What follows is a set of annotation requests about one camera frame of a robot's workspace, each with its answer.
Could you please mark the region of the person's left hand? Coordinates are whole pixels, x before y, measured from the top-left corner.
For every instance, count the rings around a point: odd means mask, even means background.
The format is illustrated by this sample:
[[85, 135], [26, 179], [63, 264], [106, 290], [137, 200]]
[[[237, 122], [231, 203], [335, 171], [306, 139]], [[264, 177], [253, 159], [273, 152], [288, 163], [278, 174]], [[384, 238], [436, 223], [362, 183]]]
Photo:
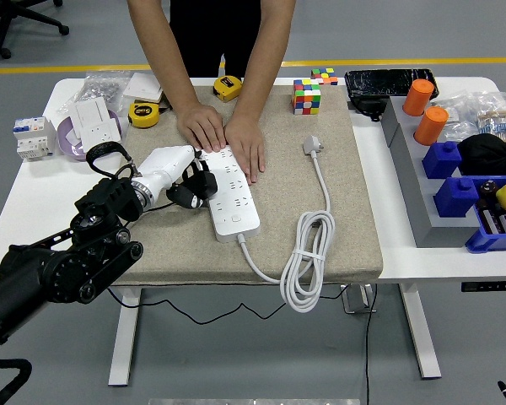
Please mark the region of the person's left hand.
[[266, 168], [265, 143], [258, 120], [234, 113], [223, 132], [248, 184], [257, 183]]

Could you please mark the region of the person's right hand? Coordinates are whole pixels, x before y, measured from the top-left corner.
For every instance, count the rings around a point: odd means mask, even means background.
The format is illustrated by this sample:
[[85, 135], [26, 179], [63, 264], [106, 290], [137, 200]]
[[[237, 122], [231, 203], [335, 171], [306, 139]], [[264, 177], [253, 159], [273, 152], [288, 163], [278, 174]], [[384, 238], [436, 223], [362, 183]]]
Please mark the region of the person's right hand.
[[180, 134], [196, 149], [218, 152], [226, 146], [223, 119], [211, 106], [198, 101], [175, 109]]

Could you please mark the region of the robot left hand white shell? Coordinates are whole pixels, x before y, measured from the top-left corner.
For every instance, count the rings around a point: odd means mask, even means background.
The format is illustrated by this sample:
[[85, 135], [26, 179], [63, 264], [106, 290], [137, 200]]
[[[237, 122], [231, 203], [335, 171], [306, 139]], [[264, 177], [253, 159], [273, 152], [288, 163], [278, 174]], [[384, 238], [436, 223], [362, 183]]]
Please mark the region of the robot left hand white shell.
[[159, 194], [188, 209], [205, 206], [217, 191], [214, 175], [192, 146], [155, 149], [138, 167], [132, 187], [147, 212], [155, 209]]

